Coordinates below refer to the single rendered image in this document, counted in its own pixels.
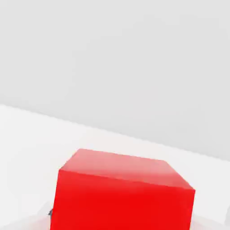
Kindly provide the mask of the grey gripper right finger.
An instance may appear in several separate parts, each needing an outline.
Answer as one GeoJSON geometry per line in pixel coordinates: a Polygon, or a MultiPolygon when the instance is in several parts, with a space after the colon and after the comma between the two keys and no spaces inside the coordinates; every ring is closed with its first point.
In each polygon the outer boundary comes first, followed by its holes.
{"type": "Polygon", "coordinates": [[[225,226],[230,226],[230,206],[227,209],[226,217],[225,217],[225,226]]]}

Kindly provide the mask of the small red cube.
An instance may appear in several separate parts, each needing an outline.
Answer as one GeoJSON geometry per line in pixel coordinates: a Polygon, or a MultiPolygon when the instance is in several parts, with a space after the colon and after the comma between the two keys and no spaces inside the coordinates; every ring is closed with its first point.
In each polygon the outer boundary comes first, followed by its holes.
{"type": "Polygon", "coordinates": [[[58,171],[50,230],[190,230],[194,198],[163,160],[79,149],[58,171]]]}

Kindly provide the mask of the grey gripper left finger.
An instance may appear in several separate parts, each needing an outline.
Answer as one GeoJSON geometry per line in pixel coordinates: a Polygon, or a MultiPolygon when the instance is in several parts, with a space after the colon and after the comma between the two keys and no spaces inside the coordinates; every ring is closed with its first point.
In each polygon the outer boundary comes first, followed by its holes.
{"type": "Polygon", "coordinates": [[[53,208],[50,203],[45,203],[38,212],[38,229],[50,230],[53,208]]]}

